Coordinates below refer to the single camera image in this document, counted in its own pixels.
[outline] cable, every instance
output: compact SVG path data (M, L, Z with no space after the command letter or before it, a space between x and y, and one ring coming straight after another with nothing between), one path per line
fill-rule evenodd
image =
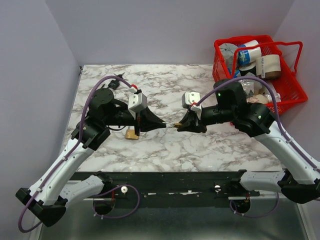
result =
M115 191L115 190L117 190L119 188L122 188L122 187L130 187L136 192L136 195L137 195L138 199L137 199L137 202L136 202L136 205L135 205L134 209L132 211L130 211L129 213L126 213L126 214L121 215L121 216L105 216L105 215L98 214L97 211L96 211L96 206L93 204L94 216L99 216L99 217L101 217L101 219L102 218L103 219L122 219L122 218L128 217L129 215L133 214L138 209L139 204L140 204L140 195L139 195L138 190L132 185L124 184L124 185L116 186L115 188L113 188L113 189L111 189L111 190L109 190L107 192L95 195L94 197L95 198L102 197L102 196L107 195L107 194L111 193L112 191Z
M121 131L122 129L125 129L125 127L126 127L126 126L123 126L123 127L121 127L121 128L118 128L118 129L114 129L114 128L108 126L108 129L110 129L110 130L112 130L112 131Z
M81 140L82 140L82 137L83 137L83 132L84 132L84 124L85 124L85 117L86 117L86 114L87 114L87 109L89 107L89 103L91 101L91 99L93 98L96 90L98 89L98 87L106 80L109 80L109 79L116 79L116 80L119 80L121 82L123 82L125 85L127 85L129 88L131 88L131 84L128 83L126 80L124 80L123 78L121 77L118 77L118 76L105 76L103 77L102 79L100 79L100 81L98 81L94 87L92 88L91 92L89 93L89 96L88 98L86 99L85 101L85 104L84 104L84 107L83 107L83 110L82 110L82 114L81 114L81 120L80 120L80 123L79 123L79 138L78 138L78 141L76 142L76 144L73 146L73 148L64 156L63 159L61 159L52 169L51 171L48 173L48 175L44 178L44 180L42 181L42 183L40 184L40 186L38 187L38 189L42 189L44 187L44 185L47 183L47 181L49 180L49 178L55 173L55 171L60 167L60 165L66 161L66 159L68 159L68 157L73 153L73 151L79 146L79 144L81 143ZM41 222L37 223L36 225L34 225L33 227L31 227L30 229L24 229L22 227L22 220L24 218L24 215L28 209L28 207L30 206L30 204L32 203L32 201L36 198L36 196L39 194L39 191L35 191L34 194L32 195L32 197L29 199L29 201L26 203L26 205L24 206L20 216L19 216L19 219L18 219L18 228L20 230L20 232L22 233L29 233L31 232L32 230L34 230L35 228L37 228Z
M256 215L256 216L245 215L243 213L238 212L237 211L237 205L233 200L230 201L230 209L232 210L233 214L237 214L239 216L246 217L246 218L257 219L257 218L263 218L263 217L269 216L270 214L273 214L277 210L277 208L279 206L279 202L280 202L279 201L279 193L276 192L276 204L273 207L273 209L268 213L264 213L264 214Z
M290 145L293 147L294 150L297 151L297 153L308 163L310 164L310 166L317 171L318 173L320 173L320 169L318 169L318 166L315 165L306 154L304 154L299 147L292 141L292 139L287 135L286 131L284 130L284 128L282 127L281 121L280 121L280 115L279 115L279 111L278 111L278 107L277 107L277 101L276 101L276 97L274 92L272 91L272 89L270 88L270 86L263 80L261 80L260 78L254 77L254 76L240 76L240 77L235 77L233 79L230 79L224 83L222 83L221 85L217 86L216 88L214 88L213 90L211 90L208 94L206 94L203 98L200 99L200 101L198 101L195 105L199 106L204 100L206 100L209 96L211 96L212 94L214 94L215 92L219 91L220 89L224 88L225 86L229 85L230 83L234 83L240 80L254 80L257 81L259 83L261 83L262 85L264 85L266 87L266 89L268 89L268 91L270 92L271 98L272 98L272 102L273 102L273 106L274 106L274 113L275 113L275 118L276 118L276 122L277 125L279 127L279 130L281 132L281 134L284 136L284 138L286 139L286 141L288 141L288 143L290 143Z

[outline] white marble surface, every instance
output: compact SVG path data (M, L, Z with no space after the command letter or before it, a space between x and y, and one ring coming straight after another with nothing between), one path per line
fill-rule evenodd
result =
M203 96L214 84L212 65L85 65L68 124L64 144L80 121L91 88L103 76L121 74L148 97L148 106L166 122L179 122L186 110L181 106L185 91ZM115 92L127 102L128 90L122 84ZM214 96L203 106L215 105ZM229 123L208 126L206 133L157 129L141 133L139 140L125 139L126 129L112 132L78 171L278 171L276 157L255 139Z

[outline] purple wall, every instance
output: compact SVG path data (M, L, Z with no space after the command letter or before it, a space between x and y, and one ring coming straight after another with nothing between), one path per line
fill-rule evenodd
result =
M216 39L273 36L293 0L46 0L82 64L212 64Z
M274 36L275 40L302 41L303 50L297 68L297 79L309 97L308 102L284 114L282 123L295 140L315 159L320 160L320 1L295 0ZM282 48L287 63L293 63L297 51ZM308 214L317 239L320 239L320 202L307 204Z
M0 33L0 239L22 240L15 194L57 157L79 67L43 0L1 1Z

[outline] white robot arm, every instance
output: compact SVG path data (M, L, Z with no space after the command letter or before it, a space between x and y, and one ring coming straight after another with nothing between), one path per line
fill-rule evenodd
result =
M237 129L265 145L287 167L286 170L276 172L244 172L239 184L245 191L282 192L287 198L301 204L320 197L318 161L293 138L289 136L288 140L288 137L283 136L275 115L265 105L246 102L241 84L235 84L240 79L230 80L229 86L225 88L224 81L215 84L216 91L210 93L216 92L218 104L215 106L200 105L210 94L200 99L200 94L196 92L185 93L182 106L188 109L187 114L179 123L172 124L172 127L176 126L178 132L204 133L208 125L232 122ZM146 96L135 86L130 87L132 94L128 105L114 99L109 89L97 90L95 87L92 91L94 97L89 99L89 111L84 121L73 131L72 138L60 156L35 184L30 188L20 188L16 193L16 197L25 205L24 212L26 209L31 210L47 227L55 224L73 203L98 195L106 186L109 190L114 187L112 180L102 172L73 186L65 186L78 167L108 138L109 125L134 126L136 135L168 127L166 122L149 110ZM65 154L76 145L66 158Z

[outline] small brown object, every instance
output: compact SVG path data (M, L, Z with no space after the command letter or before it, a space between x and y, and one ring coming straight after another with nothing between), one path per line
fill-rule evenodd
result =
M173 127L178 129L181 126L182 126L182 123L176 122Z
M135 130L134 130L134 129L128 129L128 130L125 132L125 139L138 140L138 139L139 139L139 136L137 136L137 135L135 134Z
M265 78L262 78L261 75L258 75L257 77L262 80L264 79L274 80L281 77L281 71L270 71L270 72L266 72L264 75L265 75Z

